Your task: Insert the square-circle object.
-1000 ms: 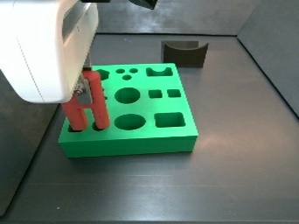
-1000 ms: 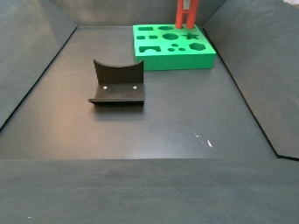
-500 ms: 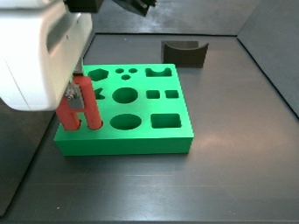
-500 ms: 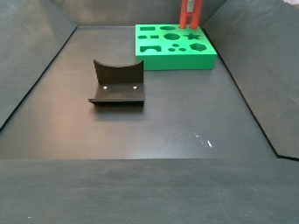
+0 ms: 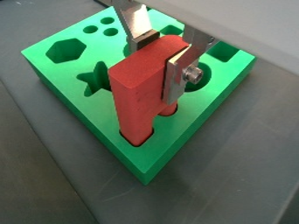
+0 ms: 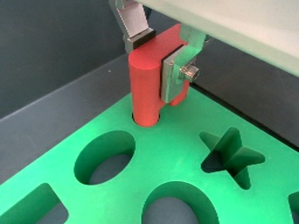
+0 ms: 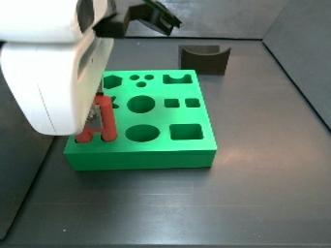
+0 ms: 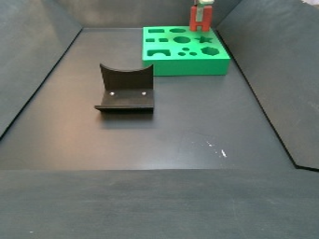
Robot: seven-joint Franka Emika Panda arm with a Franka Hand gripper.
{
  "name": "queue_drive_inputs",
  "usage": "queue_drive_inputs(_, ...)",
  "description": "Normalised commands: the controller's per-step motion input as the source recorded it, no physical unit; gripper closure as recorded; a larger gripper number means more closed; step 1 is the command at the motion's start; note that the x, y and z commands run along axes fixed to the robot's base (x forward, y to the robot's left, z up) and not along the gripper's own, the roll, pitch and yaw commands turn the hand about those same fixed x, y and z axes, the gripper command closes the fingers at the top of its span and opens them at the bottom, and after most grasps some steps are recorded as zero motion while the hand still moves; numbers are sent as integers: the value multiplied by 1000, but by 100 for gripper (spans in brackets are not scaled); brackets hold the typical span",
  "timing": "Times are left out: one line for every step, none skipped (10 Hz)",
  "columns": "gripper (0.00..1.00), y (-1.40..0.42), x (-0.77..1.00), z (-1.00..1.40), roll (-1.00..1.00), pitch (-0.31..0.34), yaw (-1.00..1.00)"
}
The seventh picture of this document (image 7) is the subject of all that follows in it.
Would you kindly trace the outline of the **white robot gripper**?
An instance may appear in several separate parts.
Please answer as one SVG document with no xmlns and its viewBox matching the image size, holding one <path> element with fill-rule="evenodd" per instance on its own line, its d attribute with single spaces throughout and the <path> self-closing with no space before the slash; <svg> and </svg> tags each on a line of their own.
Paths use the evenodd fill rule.
<svg viewBox="0 0 331 248">
<path fill-rule="evenodd" d="M 101 129 L 94 103 L 114 40 L 95 27 L 113 0 L 0 0 L 0 68 L 23 114 L 45 135 Z"/>
</svg>

